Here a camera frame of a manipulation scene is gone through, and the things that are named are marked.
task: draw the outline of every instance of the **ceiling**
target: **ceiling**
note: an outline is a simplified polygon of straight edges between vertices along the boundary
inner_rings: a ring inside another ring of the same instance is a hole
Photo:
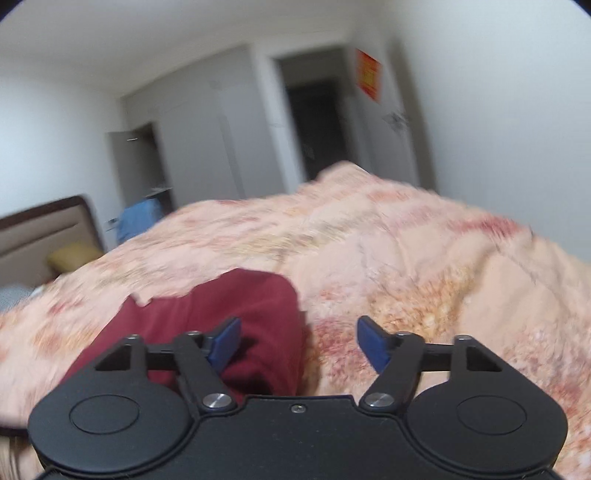
[[[24,0],[0,23],[0,56],[122,80],[158,56],[244,25],[350,17],[360,0]]]

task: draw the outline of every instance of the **red sign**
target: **red sign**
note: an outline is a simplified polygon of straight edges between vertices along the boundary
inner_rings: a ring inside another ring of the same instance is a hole
[[[357,83],[374,101],[379,101],[382,64],[365,52],[357,50]]]

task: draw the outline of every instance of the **bed sheet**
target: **bed sheet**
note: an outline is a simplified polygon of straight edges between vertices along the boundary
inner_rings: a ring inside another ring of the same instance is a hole
[[[560,403],[556,468],[591,478],[589,265],[528,227],[348,163],[294,195],[187,206],[0,315],[0,417],[24,424],[128,295],[183,295],[237,267],[298,291],[312,332],[302,393],[359,398],[371,384],[360,315],[428,342],[467,333]],[[443,380],[426,374],[420,390]]]

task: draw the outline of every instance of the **metal screw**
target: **metal screw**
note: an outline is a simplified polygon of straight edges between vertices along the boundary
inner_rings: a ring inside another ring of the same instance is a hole
[[[203,405],[207,408],[226,408],[232,404],[232,397],[225,393],[210,393],[203,398]]]
[[[293,413],[304,413],[306,411],[306,406],[305,405],[292,405],[291,406],[291,411]]]
[[[384,408],[389,407],[394,403],[394,399],[392,395],[388,395],[387,393],[370,393],[367,397],[365,397],[364,402],[372,408]]]

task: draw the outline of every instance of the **brown headboard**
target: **brown headboard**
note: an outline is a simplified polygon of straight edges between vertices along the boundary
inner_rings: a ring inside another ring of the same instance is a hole
[[[37,287],[55,278],[47,255],[86,242],[104,251],[90,207],[76,196],[39,205],[0,219],[0,287]]]

